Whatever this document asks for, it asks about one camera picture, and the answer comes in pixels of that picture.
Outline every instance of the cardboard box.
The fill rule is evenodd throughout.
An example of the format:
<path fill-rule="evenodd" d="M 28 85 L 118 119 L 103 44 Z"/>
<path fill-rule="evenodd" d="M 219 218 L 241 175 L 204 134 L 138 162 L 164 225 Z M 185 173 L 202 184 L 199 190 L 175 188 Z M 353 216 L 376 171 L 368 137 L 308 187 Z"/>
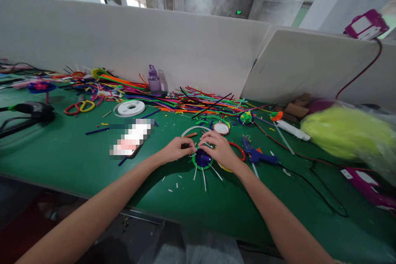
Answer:
<path fill-rule="evenodd" d="M 297 99 L 301 100 L 303 102 L 309 102 L 311 100 L 311 94 L 310 93 L 304 93 L 303 95 L 301 95 Z"/>
<path fill-rule="evenodd" d="M 308 111 L 309 111 L 309 109 L 295 105 L 293 103 L 289 103 L 285 108 L 286 113 L 296 116 L 298 118 L 305 117 L 305 115 L 308 113 Z"/>
<path fill-rule="evenodd" d="M 301 100 L 297 99 L 297 100 L 293 101 L 293 104 L 295 104 L 297 106 L 300 106 L 300 107 L 305 107 L 308 104 L 308 102 L 307 101 L 301 101 Z"/>
<path fill-rule="evenodd" d="M 276 106 L 276 110 L 277 111 L 283 111 L 282 120 L 288 120 L 290 122 L 297 123 L 297 124 L 300 122 L 300 120 L 297 117 L 295 117 L 294 115 L 290 115 L 290 114 L 284 112 L 285 107 L 277 105 Z"/>

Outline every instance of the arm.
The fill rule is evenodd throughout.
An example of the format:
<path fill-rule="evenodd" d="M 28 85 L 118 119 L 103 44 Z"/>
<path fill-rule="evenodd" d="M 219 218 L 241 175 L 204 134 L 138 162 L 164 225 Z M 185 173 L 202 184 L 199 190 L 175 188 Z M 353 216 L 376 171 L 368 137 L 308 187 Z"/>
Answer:
<path fill-rule="evenodd" d="M 216 150 L 202 146 L 216 145 Z M 216 161 L 233 171 L 245 186 L 263 217 L 279 252 L 287 263 L 332 263 L 334 260 L 305 229 L 288 208 L 255 176 L 232 151 L 227 139 L 214 131 L 205 133 L 199 143 Z"/>
<path fill-rule="evenodd" d="M 190 147 L 181 149 L 182 144 Z M 195 151 L 191 139 L 176 137 L 161 151 L 89 199 L 27 251 L 17 264 L 75 263 L 155 169 Z"/>

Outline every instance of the white partition board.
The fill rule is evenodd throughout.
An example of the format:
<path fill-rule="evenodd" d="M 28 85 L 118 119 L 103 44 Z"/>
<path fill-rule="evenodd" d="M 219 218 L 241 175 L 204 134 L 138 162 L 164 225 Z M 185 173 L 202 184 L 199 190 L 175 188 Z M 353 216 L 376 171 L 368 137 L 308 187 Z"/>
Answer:
<path fill-rule="evenodd" d="M 105 67 L 126 80 L 160 71 L 169 91 L 190 85 L 239 97 L 268 23 L 60 0 L 0 0 L 0 57 L 62 71 Z"/>
<path fill-rule="evenodd" d="M 304 92 L 334 99 L 377 55 L 375 41 L 278 28 L 246 81 L 244 98 L 286 104 Z M 339 100 L 374 103 L 396 111 L 396 45 L 382 54 Z"/>

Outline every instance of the purple water bottle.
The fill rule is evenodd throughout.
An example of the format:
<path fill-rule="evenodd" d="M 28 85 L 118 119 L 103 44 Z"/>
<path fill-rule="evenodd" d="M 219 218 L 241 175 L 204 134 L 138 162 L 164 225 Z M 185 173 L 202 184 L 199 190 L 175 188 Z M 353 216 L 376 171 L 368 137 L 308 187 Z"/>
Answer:
<path fill-rule="evenodd" d="M 161 96 L 162 92 L 160 77 L 157 75 L 157 71 L 153 65 L 150 65 L 150 70 L 148 71 L 148 81 L 151 95 Z"/>

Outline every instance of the green work table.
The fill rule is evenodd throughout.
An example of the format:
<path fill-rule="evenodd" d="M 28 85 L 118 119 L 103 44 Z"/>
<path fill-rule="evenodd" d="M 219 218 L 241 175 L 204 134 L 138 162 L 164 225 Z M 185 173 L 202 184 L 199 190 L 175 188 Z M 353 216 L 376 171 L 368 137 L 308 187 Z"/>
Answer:
<path fill-rule="evenodd" d="M 88 113 L 78 117 L 65 115 L 63 110 L 77 101 L 75 91 L 57 89 L 50 93 L 50 101 L 57 113 L 56 119 L 43 126 L 34 125 L 14 135 L 0 139 L 0 174 L 13 179 L 41 185 L 82 197 L 91 197 L 115 181 L 139 162 L 163 148 L 174 137 L 195 126 L 192 114 L 173 114 L 161 111 L 153 116 L 158 123 L 154 134 L 141 147 L 133 160 L 121 167 L 111 159 L 109 149 L 123 133 L 121 130 L 85 135 L 101 129 L 101 123 L 121 124 L 124 118 L 110 114 L 115 102 L 103 102 Z M 0 107 L 23 101 L 42 101 L 45 94 L 30 94 L 27 90 L 4 89 L 0 91 Z M 135 118 L 156 111 L 147 106 Z M 268 113 L 258 111 L 258 116 L 268 119 Z M 1 112 L 0 123 L 20 115 L 18 112 Z M 278 132 L 257 121 L 274 139 L 282 143 Z M 325 187 L 310 173 L 311 162 L 292 155 L 264 135 L 255 125 L 231 126 L 228 141 L 242 147 L 241 136 L 250 135 L 252 145 L 264 154 L 272 151 L 287 168 L 305 176 L 330 202 L 342 212 L 341 207 Z M 310 158 L 323 158 L 343 164 L 311 142 L 300 141 L 284 132 L 294 151 Z M 202 172 L 197 172 L 188 156 L 160 167 L 146 180 L 128 203 L 135 211 L 181 224 L 194 225 L 226 234 L 258 246 L 273 247 L 270 233 L 241 182 L 213 163 L 223 182 L 213 170 L 206 170 L 205 192 Z M 258 164 L 260 179 L 294 213 L 311 234 L 334 258 L 351 263 L 394 263 L 396 261 L 396 220 L 382 209 L 371 205 L 339 172 L 339 168 L 317 164 L 315 171 L 348 210 L 350 217 L 333 213 L 318 194 L 301 178 L 287 176 L 279 167 Z"/>

